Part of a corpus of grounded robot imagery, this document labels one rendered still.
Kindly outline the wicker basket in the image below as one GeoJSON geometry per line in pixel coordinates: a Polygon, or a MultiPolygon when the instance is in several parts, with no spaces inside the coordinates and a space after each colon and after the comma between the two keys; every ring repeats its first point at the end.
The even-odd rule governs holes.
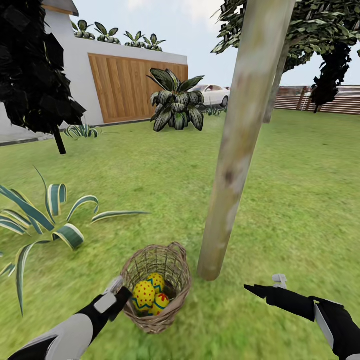
{"type": "MultiPolygon", "coordinates": [[[[162,254],[166,257],[170,253],[175,256],[175,259],[179,259],[178,262],[181,274],[183,273],[184,276],[178,275],[177,277],[177,283],[174,285],[171,281],[165,281],[165,285],[167,285],[167,288],[169,288],[174,295],[174,298],[172,299],[171,295],[168,295],[169,298],[169,305],[160,313],[160,315],[154,315],[154,316],[139,316],[139,313],[136,310],[136,307],[134,306],[134,303],[132,301],[132,298],[130,298],[127,303],[125,304],[122,312],[130,318],[134,323],[138,325],[138,327],[147,333],[148,335],[154,335],[154,334],[161,334],[165,332],[174,321],[177,319],[177,316],[179,312],[181,311],[182,307],[185,304],[185,300],[188,297],[190,293],[190,288],[192,287],[192,276],[190,274],[190,268],[187,265],[187,256],[186,256],[186,250],[185,248],[178,243],[177,241],[173,241],[168,246],[162,246],[162,245],[147,245],[145,248],[140,249],[136,251],[123,265],[123,267],[120,270],[119,275],[123,276],[123,278],[126,278],[129,272],[128,268],[129,265],[135,261],[140,255],[146,254],[147,251],[154,251],[161,249],[163,252],[162,254]],[[178,250],[175,248],[177,247],[178,250]],[[170,253],[169,253],[170,252],[170,253]],[[184,279],[185,278],[185,279],[184,279]],[[184,280],[183,280],[184,279],[184,280]],[[182,288],[180,288],[182,285],[182,288]],[[178,290],[180,288],[180,290],[178,290]]],[[[173,271],[176,271],[176,262],[173,263],[169,262],[167,266],[171,268],[173,271]]],[[[122,282],[119,287],[116,289],[116,293],[119,292],[119,290],[125,286],[125,283],[122,282]]]]}

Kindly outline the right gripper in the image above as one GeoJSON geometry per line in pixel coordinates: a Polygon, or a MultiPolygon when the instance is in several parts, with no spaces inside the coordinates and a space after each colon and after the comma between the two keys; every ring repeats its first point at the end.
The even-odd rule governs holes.
{"type": "Polygon", "coordinates": [[[266,298],[268,305],[277,306],[298,315],[296,311],[297,293],[286,290],[286,288],[274,286],[260,287],[244,284],[244,288],[263,299],[266,298]]]}

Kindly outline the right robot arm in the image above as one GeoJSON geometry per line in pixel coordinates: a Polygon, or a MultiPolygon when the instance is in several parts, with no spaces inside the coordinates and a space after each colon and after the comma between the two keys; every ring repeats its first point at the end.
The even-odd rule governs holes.
{"type": "Polygon", "coordinates": [[[344,305],[315,296],[305,297],[286,290],[287,281],[283,273],[274,274],[273,286],[250,286],[244,288],[261,298],[270,306],[277,306],[318,322],[328,344],[339,360],[360,360],[360,328],[353,322],[344,305]],[[314,300],[319,303],[314,303],[314,300]]]}

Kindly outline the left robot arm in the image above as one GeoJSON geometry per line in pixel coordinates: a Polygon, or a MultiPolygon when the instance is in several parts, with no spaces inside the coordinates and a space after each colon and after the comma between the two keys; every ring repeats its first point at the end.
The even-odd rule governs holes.
{"type": "Polygon", "coordinates": [[[30,340],[7,360],[80,360],[106,323],[117,318],[133,295],[126,286],[115,293],[123,281],[123,276],[116,277],[98,300],[30,340]]]}

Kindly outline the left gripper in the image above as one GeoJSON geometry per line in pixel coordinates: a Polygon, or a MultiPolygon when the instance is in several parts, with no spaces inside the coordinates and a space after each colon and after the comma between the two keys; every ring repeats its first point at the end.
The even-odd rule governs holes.
{"type": "Polygon", "coordinates": [[[132,295],[133,295],[132,291],[126,286],[123,286],[118,291],[118,293],[116,293],[115,297],[117,297],[119,299],[120,306],[119,306],[119,309],[118,309],[117,313],[108,318],[109,321],[114,321],[117,318],[117,316],[120,314],[120,312],[122,312],[122,310],[124,309],[126,303],[131,298],[132,295]]]}

